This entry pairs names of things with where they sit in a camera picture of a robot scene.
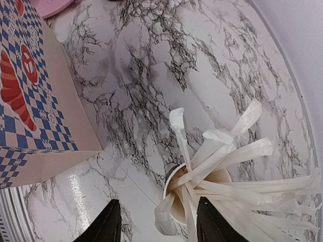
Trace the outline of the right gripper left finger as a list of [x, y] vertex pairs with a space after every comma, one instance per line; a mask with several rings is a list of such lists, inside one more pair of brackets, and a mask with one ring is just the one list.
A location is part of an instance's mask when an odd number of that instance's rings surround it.
[[121, 241], [121, 207], [112, 199], [82, 233], [82, 241]]

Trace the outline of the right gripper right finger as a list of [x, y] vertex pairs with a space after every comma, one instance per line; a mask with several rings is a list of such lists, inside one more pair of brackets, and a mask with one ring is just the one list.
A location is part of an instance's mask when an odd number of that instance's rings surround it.
[[201, 242], [248, 242], [220, 214], [207, 197], [200, 197], [197, 208], [197, 240]]

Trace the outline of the blue checkered paper bag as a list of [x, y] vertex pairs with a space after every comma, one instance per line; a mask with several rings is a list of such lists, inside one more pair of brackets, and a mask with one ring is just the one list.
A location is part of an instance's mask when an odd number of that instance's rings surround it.
[[43, 182], [101, 150], [53, 31], [30, 1], [1, 1], [1, 188]]

